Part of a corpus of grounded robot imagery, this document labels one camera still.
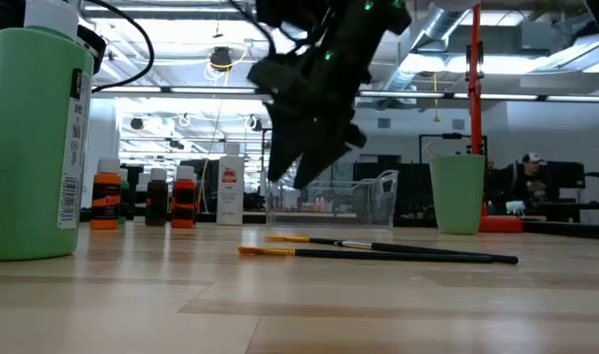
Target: red pole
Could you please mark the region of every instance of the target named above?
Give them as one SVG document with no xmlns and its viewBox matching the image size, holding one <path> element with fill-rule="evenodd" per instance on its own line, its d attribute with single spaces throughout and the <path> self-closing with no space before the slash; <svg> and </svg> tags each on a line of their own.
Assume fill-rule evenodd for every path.
<svg viewBox="0 0 599 354">
<path fill-rule="evenodd" d="M 469 60 L 469 114 L 472 119 L 472 154 L 480 154 L 482 146 L 480 79 L 478 78 L 478 42 L 480 30 L 480 4 L 474 6 L 474 25 L 472 27 L 472 50 Z"/>
</svg>

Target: table surface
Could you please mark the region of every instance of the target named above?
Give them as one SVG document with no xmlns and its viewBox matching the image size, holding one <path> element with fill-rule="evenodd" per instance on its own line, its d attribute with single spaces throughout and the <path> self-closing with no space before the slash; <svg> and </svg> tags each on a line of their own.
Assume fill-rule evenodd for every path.
<svg viewBox="0 0 599 354">
<path fill-rule="evenodd" d="M 267 235 L 504 253 L 519 265 L 239 257 Z M 298 248 L 327 246 L 294 244 Z M 436 229 L 84 224 L 0 263 L 0 353 L 599 353 L 599 241 Z"/>
</svg>

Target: red base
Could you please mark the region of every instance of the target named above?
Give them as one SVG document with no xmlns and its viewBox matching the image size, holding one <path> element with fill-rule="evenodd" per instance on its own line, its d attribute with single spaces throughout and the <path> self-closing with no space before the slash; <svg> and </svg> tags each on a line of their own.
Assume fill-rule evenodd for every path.
<svg viewBox="0 0 599 354">
<path fill-rule="evenodd" d="M 480 218 L 479 232 L 511 232 L 524 231 L 522 220 L 515 216 L 483 216 Z"/>
</svg>

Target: black brush handle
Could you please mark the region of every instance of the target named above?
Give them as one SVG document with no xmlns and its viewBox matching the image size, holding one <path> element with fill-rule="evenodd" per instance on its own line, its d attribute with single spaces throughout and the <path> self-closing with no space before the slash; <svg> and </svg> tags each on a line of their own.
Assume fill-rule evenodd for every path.
<svg viewBox="0 0 599 354">
<path fill-rule="evenodd" d="M 518 258 L 516 256 L 503 256 L 503 255 L 489 255 L 475 252 L 460 252 L 450 251 L 442 249 L 433 249 L 428 247 L 415 247 L 415 246 L 404 246 L 394 244 L 384 244 L 380 242 L 374 242 L 371 245 L 371 249 L 374 251 L 381 252 L 394 252 L 394 253 L 416 253 L 416 254 L 427 254 L 427 255 L 462 255 L 462 256 L 486 256 L 492 259 L 494 263 L 503 263 L 508 265 L 517 265 Z"/>
<path fill-rule="evenodd" d="M 488 256 L 397 254 L 327 250 L 295 250 L 295 256 L 344 260 L 442 262 L 468 264 L 490 264 L 492 262 L 491 257 Z"/>
<path fill-rule="evenodd" d="M 320 239 L 320 238 L 310 238 L 310 243 L 319 244 L 319 245 L 335 245 L 336 242 L 340 242 L 340 240 L 332 240 L 332 239 Z"/>
</svg>

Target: paintbrush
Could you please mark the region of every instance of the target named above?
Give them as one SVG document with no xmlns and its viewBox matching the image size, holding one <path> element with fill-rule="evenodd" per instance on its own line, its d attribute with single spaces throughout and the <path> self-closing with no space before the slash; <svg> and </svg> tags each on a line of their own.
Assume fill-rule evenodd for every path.
<svg viewBox="0 0 599 354">
<path fill-rule="evenodd" d="M 490 264 L 492 259 L 486 256 L 464 255 L 420 255 L 396 254 L 383 252 L 356 252 L 356 251 L 329 251 L 329 250 L 294 250 L 279 248 L 238 247 L 241 255 L 272 255 L 296 256 L 325 259 L 344 260 L 372 260 L 372 261 L 404 261 L 404 262 L 442 262 L 442 263 L 469 263 Z"/>
<path fill-rule="evenodd" d="M 314 243 L 320 245 L 333 245 L 338 247 L 348 247 L 362 250 L 373 250 L 379 252 L 393 252 L 400 254 L 424 254 L 424 255 L 461 255 L 461 256 L 485 256 L 492 259 L 494 263 L 502 263 L 508 265 L 517 265 L 519 259 L 515 256 L 503 256 L 503 255 L 490 255 L 475 252 L 461 252 L 434 249 L 428 247 L 416 247 L 416 246 L 405 246 L 395 245 L 380 242 L 356 242 L 356 241 L 345 241 L 345 240 L 331 240 L 331 239 L 320 239 L 312 238 L 307 236 L 269 236 L 267 238 L 272 242 L 301 242 L 301 243 Z"/>
</svg>

